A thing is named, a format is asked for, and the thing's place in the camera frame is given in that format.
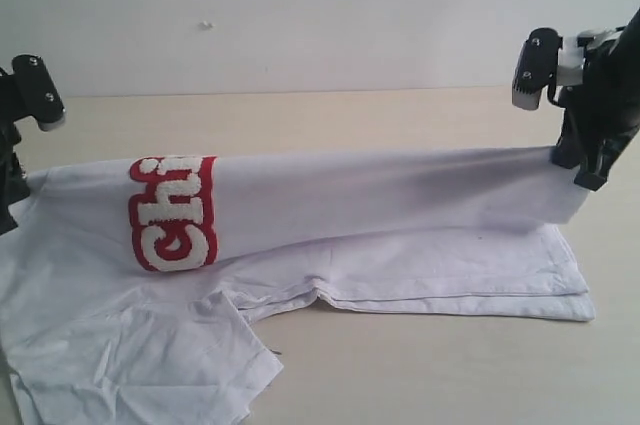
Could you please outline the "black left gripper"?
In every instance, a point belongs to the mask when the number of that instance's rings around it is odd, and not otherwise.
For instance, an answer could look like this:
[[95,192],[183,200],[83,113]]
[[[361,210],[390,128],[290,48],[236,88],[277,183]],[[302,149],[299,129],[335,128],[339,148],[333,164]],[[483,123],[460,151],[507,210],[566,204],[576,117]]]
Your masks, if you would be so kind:
[[26,117],[22,96],[13,75],[1,69],[1,234],[17,227],[9,208],[30,195],[24,169],[14,147],[21,140],[16,122]]

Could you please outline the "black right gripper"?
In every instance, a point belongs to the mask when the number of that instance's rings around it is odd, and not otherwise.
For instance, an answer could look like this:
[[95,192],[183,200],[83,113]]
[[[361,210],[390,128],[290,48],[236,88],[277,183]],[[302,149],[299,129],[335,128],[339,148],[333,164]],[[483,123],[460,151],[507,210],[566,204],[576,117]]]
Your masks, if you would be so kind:
[[598,191],[639,131],[639,97],[624,98],[582,85],[563,88],[559,106],[564,109],[563,123],[550,162],[576,169],[574,184]]

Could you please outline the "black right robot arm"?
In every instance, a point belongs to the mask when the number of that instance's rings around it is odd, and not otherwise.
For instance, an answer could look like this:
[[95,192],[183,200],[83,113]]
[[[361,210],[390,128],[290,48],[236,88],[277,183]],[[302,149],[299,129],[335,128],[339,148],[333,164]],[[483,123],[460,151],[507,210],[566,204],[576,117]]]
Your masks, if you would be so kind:
[[638,15],[617,37],[587,44],[582,83],[563,87],[558,105],[564,116],[550,161],[576,169],[574,184],[597,191],[639,132]]

